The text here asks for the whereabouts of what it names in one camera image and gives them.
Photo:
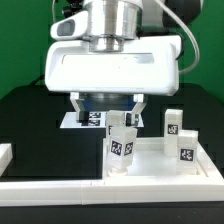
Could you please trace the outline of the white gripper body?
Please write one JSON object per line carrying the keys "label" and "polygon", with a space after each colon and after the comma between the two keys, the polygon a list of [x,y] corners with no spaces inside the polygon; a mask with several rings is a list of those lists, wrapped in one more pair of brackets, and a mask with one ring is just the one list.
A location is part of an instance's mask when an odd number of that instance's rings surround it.
{"label": "white gripper body", "polygon": [[84,41],[60,41],[48,51],[45,84],[51,91],[173,95],[179,88],[177,35],[142,37],[121,52],[93,53]]}

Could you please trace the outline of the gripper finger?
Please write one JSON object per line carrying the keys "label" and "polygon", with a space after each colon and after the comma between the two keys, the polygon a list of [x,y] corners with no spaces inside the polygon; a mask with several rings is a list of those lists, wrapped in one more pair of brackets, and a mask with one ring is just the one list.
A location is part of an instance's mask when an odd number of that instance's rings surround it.
{"label": "gripper finger", "polygon": [[70,101],[76,112],[77,122],[87,122],[89,120],[89,112],[84,106],[85,95],[79,92],[70,93]]}
{"label": "gripper finger", "polygon": [[144,94],[135,94],[133,101],[135,102],[133,109],[126,114],[127,126],[136,126],[138,124],[141,112],[146,106],[146,96]]}

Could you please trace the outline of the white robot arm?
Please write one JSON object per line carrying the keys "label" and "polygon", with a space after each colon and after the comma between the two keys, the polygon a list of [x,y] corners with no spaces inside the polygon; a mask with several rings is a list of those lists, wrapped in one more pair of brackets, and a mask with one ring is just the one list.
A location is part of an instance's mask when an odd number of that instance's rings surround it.
{"label": "white robot arm", "polygon": [[198,50],[188,24],[204,0],[80,0],[53,23],[45,84],[70,95],[74,110],[63,128],[136,126],[150,95],[172,96],[179,88],[183,40]]}

